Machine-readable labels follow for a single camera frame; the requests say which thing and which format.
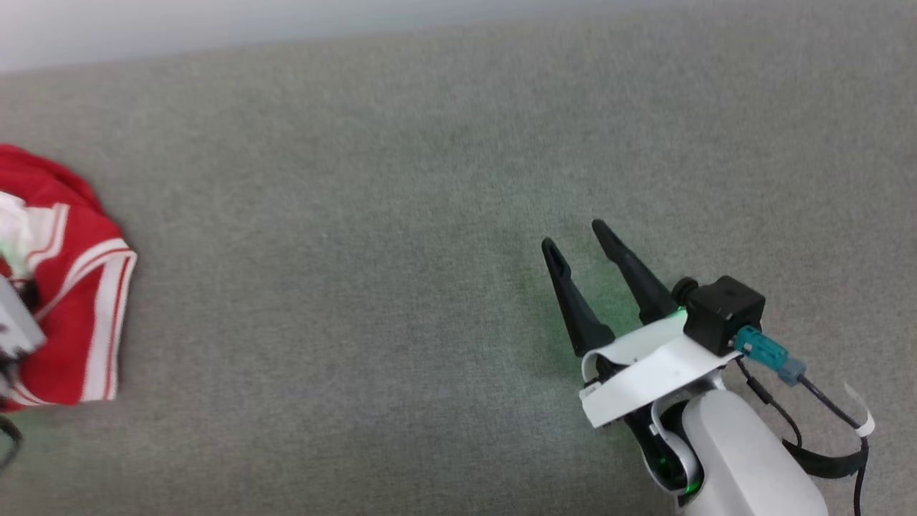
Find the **gray object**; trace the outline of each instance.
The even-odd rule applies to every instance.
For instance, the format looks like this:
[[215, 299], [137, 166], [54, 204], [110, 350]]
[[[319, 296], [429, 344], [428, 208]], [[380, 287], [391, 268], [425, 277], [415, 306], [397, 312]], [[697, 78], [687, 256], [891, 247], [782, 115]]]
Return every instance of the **gray object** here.
[[681, 417], [704, 472], [685, 516], [827, 516], [812, 479], [735, 393], [708, 391]]
[[[864, 514], [914, 513], [915, 14], [679, 0], [0, 77], [0, 139], [89, 180], [139, 254], [118, 399], [14, 415], [4, 516], [669, 516], [571, 396], [541, 239], [640, 325], [595, 217], [667, 286], [759, 288], [880, 419]], [[807, 447], [857, 449], [760, 376]], [[853, 482], [816, 481], [832, 515]]]
[[0, 277], [0, 362], [34, 353], [44, 342], [45, 334], [19, 294], [6, 278]]

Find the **black strap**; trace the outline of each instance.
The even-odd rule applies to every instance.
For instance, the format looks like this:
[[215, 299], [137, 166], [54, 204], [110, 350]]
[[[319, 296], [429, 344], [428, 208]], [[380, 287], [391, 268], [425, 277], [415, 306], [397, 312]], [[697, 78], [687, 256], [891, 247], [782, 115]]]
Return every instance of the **black strap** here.
[[790, 452], [790, 455], [796, 459], [796, 462], [802, 466], [802, 469], [806, 473], [813, 477], [820, 478], [850, 477], [861, 467], [865, 466], [869, 458], [868, 448], [844, 457], [826, 457], [815, 452], [810, 452], [785, 439], [783, 440], [783, 446]]

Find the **white cable tie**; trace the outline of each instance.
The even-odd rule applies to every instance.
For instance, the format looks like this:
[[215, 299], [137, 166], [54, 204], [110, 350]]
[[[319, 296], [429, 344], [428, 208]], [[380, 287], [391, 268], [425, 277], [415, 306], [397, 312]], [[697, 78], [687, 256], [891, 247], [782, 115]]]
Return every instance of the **white cable tie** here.
[[847, 394], [850, 395], [850, 398], [853, 398], [856, 403], [859, 403], [860, 407], [863, 407], [863, 410], [866, 411], [866, 422], [862, 426], [856, 429], [856, 435], [860, 437], [866, 437], [870, 435], [874, 430], [876, 430], [876, 420], [872, 419], [872, 412], [869, 411], [869, 407], [866, 406], [866, 402], [863, 398], [856, 393], [853, 387], [850, 387], [850, 384], [844, 382], [844, 390], [847, 391]]

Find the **teal connector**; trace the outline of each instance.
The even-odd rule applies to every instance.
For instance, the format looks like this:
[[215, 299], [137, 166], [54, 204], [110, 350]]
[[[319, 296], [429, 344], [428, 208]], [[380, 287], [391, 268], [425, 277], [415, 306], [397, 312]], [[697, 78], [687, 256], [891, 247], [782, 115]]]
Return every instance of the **teal connector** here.
[[787, 348], [751, 326], [743, 326], [735, 336], [735, 349], [771, 369], [790, 387], [805, 374], [803, 362], [790, 356]]

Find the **white wall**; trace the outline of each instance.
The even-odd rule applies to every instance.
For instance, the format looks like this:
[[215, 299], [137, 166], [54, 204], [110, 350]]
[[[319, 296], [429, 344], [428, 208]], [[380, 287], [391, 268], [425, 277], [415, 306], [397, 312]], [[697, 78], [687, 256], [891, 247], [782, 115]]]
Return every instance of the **white wall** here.
[[541, 14], [595, 0], [0, 0], [0, 72]]

